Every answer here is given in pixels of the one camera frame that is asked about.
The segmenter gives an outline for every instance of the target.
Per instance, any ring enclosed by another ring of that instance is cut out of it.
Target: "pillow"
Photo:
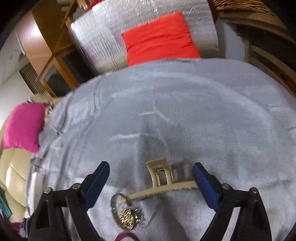
[[[128,66],[165,58],[200,58],[181,12],[137,26],[121,36]]]
[[[3,135],[3,149],[38,152],[38,135],[44,123],[46,103],[20,104],[11,112]]]
[[[23,104],[34,103],[34,102],[35,101],[33,101],[31,98],[28,98],[25,100],[25,102],[23,102]],[[43,127],[45,127],[47,125],[47,123],[49,122],[50,115],[52,113],[53,108],[54,108],[53,100],[48,101],[47,106],[44,109],[44,125],[43,125]]]

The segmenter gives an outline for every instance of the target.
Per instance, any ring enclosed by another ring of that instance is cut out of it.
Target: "red pillow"
[[[121,36],[128,66],[165,58],[200,58],[181,12],[137,26]]]

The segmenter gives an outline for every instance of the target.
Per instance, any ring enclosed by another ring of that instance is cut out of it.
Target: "wooden cabinet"
[[[54,76],[60,76],[56,78],[56,81],[60,79],[61,89],[66,89],[64,82],[68,85],[69,90],[75,89],[81,84],[81,80],[79,82],[68,67],[69,63],[65,62],[67,59],[65,56],[69,56],[77,50],[68,29],[61,27],[63,18],[64,14],[57,1],[41,0],[16,26],[20,42],[38,74],[38,80],[52,96],[62,93],[62,91],[57,91],[58,84],[54,85],[57,92],[54,93],[49,87],[49,83],[45,81],[45,77],[48,77],[53,69],[58,72]],[[88,69],[86,77],[91,79],[94,76],[91,69],[85,63],[82,64]]]

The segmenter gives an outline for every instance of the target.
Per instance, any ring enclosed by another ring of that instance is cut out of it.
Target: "red cord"
[[[114,241],[122,241],[124,238],[129,237],[133,239],[134,241],[140,241],[136,235],[133,233],[121,233],[119,234]]]

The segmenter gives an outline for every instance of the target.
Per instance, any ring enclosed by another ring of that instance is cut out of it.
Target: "bed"
[[[43,188],[68,189],[107,161],[109,179],[88,215],[108,241],[122,232],[110,199],[152,186],[147,161],[165,157],[175,182],[192,180],[192,164],[199,161],[221,183],[257,187],[273,240],[284,240],[296,221],[295,106],[271,77],[233,60],[167,59],[101,75],[54,109],[39,136],[28,186],[37,172],[45,175]],[[214,215],[198,189],[134,205],[142,220],[133,233],[143,241],[199,240]],[[64,215],[79,240],[70,214]]]

